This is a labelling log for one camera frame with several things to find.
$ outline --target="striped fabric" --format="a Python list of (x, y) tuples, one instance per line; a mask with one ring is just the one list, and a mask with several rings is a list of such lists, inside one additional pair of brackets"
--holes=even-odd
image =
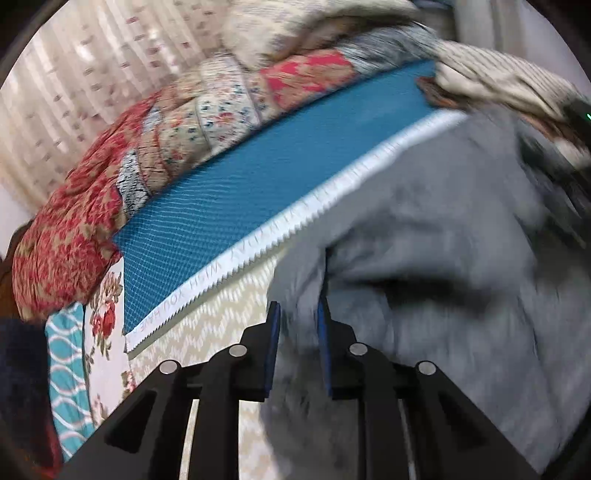
[(82, 355), (84, 309), (74, 303), (51, 315), (45, 326), (49, 348), (49, 396), (64, 460), (94, 432)]

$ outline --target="white curtain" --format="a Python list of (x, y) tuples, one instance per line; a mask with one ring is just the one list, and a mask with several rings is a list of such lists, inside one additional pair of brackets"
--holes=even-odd
[(35, 212), (127, 107), (221, 48), (228, 0), (70, 0), (0, 89), (0, 178)]

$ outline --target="blue mesh fabric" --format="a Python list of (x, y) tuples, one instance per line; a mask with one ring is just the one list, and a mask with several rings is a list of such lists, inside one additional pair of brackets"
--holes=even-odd
[(125, 257), (125, 333), (224, 250), (381, 141), (433, 111), (422, 61), (334, 93), (197, 168), (115, 236)]

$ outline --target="floral quilt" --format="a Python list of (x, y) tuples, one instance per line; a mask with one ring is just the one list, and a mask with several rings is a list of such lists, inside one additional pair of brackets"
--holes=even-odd
[[(113, 234), (183, 173), (307, 102), (431, 57), (435, 42), (418, 24), (377, 28), (257, 72), (221, 54), (129, 108), (51, 195), (19, 244), (13, 289), (21, 317), (43, 321), (74, 301), (88, 303), (116, 254)], [(101, 352), (108, 351), (109, 310), (105, 316), (95, 345)], [(93, 328), (98, 339), (99, 326)]]
[(135, 389), (123, 336), (123, 274), (120, 258), (93, 293), (84, 316), (84, 362), (95, 427)]

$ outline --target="gray blanket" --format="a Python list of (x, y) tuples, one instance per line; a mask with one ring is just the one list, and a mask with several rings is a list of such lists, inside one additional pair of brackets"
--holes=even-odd
[(591, 399), (591, 281), (568, 201), (531, 165), (568, 169), (509, 110), (410, 148), (301, 234), (275, 270), (283, 310), (262, 410), (286, 478), (356, 478), (356, 407), (317, 355), (323, 281), (335, 320), (393, 361), (435, 362), (539, 472)]

